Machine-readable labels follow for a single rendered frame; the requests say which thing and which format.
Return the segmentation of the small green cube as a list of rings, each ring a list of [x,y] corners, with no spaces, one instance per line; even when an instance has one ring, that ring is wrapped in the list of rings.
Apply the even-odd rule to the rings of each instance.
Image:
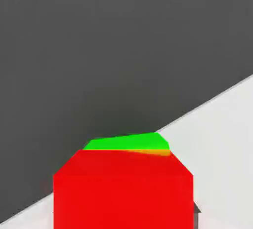
[[[169,143],[159,133],[143,133],[90,140],[83,150],[129,151],[170,155]]]

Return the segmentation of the small red cube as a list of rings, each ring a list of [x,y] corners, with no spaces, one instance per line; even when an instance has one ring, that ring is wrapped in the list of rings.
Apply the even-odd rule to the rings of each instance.
[[[80,150],[53,194],[53,229],[193,229],[193,175],[172,153]]]

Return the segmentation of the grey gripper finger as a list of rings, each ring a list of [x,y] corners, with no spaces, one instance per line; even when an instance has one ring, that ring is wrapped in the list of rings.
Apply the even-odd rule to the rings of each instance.
[[[199,229],[199,214],[201,213],[199,207],[194,202],[194,212],[193,212],[193,229]]]

